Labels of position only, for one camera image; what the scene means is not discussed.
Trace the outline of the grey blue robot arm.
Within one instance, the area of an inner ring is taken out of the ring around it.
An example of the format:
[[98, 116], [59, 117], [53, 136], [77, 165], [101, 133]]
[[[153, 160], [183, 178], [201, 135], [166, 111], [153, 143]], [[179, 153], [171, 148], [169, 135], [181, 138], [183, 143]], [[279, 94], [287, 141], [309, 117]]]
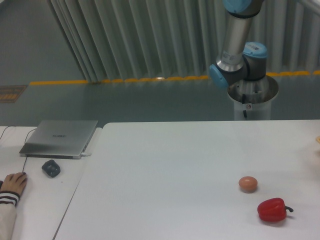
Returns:
[[224, 0], [229, 14], [224, 42], [209, 76], [221, 88], [234, 83], [258, 81], [265, 77], [267, 48], [259, 42], [246, 42], [253, 18], [262, 8], [262, 0]]

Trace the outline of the white striped sleeve forearm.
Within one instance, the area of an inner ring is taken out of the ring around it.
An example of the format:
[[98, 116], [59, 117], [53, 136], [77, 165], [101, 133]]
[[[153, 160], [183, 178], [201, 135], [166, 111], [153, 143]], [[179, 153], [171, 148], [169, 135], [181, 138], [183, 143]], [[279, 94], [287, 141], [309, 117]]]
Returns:
[[10, 240], [16, 222], [16, 205], [20, 195], [12, 191], [0, 192], [0, 239]]

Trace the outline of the person's hand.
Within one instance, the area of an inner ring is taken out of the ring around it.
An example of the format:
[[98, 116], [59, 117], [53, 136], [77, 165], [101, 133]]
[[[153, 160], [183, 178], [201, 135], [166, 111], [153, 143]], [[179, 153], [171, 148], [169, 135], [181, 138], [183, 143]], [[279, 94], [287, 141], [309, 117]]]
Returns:
[[1, 192], [11, 192], [22, 195], [27, 185], [27, 174], [25, 172], [11, 173], [7, 175], [0, 187]]

